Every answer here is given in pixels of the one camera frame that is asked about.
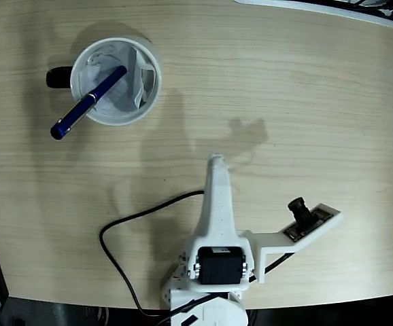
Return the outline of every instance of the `white base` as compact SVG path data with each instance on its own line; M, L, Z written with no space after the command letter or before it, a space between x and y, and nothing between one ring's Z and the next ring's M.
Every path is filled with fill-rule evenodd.
M374 24L393 27L393 21L391 20L364 14L362 12L353 12L350 10L343 10L326 5L314 5L312 3L304 3L304 2L297 2L297 1L290 1L290 0L235 0L235 1L238 3L244 3L248 5L268 5L271 7L299 9L299 10L306 10L309 12L319 12L321 14L330 14L330 15L348 17L357 20L363 20L365 22L372 22Z

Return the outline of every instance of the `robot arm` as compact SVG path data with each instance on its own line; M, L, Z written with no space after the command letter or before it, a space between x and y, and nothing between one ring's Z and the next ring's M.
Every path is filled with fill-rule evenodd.
M162 295L171 310L211 293L217 296L173 316L172 326L246 326L242 292L249 287L251 275L264 282L266 256L295 253L343 218L339 211L323 204L309 211L302 198L292 201L288 208L296 221L280 232L237 231L228 166L220 154L209 157L198 225Z

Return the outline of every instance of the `white plastic part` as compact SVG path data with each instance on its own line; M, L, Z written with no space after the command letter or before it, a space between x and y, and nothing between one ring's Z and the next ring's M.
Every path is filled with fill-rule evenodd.
M341 212L324 204L318 204L311 211L316 209L321 209L333 216L297 242L293 242L283 233L284 230L288 229L294 223L277 233L252 233L249 230L243 233L252 244L252 253L256 264L254 275L259 283L264 283L264 269L267 266L267 255L296 253L320 238L343 219Z
M369 14L365 14L363 12L353 12L350 10L334 8L327 5L315 5L312 3L305 3L305 2L299 2L293 0L235 0L235 1L246 5L268 5L271 7L306 10L309 12L319 12L321 14L330 14L330 15L348 17L356 20L363 20L365 22L372 22L374 24L393 27L392 20L372 16Z
M245 255L246 271L237 285L202 285L198 278L198 250L202 247L240 247ZM186 243L187 288L196 292L229 292L246 290L250 283L254 259L250 242L238 236L233 217L230 174L224 156L212 154L207 164L203 209L194 231Z
M171 307L176 309L191 300L197 300L208 295L208 293L186 290L186 277L184 275L184 265L180 265L168 283L163 287L163 300ZM171 319L171 326L180 326L189 317L194 315L197 320L192 326L246 326L248 318L245 307L243 307L240 297L235 293L229 293L228 298L217 297L196 306L188 312L175 315Z
M193 315L197 320L192 326L246 326L247 314L241 303L241 296L242 291L249 287L250 271L253 270L259 283L263 283L267 255L300 251L343 219L339 211L326 205L319 204L311 211L316 209L327 212L329 219L296 242L284 234L284 230L294 223L278 233L255 234L249 230L236 232L228 167L222 155L210 156L199 223L188 239L186 252L179 257L178 267L162 288L162 298L173 310L209 293L225 292L228 297L217 297L188 312L177 314L171 319L171 325L180 326ZM199 284L196 266L201 247L241 247L247 264L241 283Z

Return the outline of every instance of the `dark floor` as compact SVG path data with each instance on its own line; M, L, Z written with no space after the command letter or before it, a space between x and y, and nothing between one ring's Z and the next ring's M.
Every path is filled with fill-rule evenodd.
M101 321L97 320L99 310ZM9 298L0 312L0 326L104 326L105 311L104 308ZM137 310L109 309L108 312L107 326L153 325L151 320L142 319ZM251 326L393 325L393 296L324 306L250 310L248 314Z

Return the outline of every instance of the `black mug handle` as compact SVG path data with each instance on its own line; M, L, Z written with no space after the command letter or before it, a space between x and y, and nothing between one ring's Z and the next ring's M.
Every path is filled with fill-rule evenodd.
M46 84L50 88L69 88L73 67L56 67L47 71Z

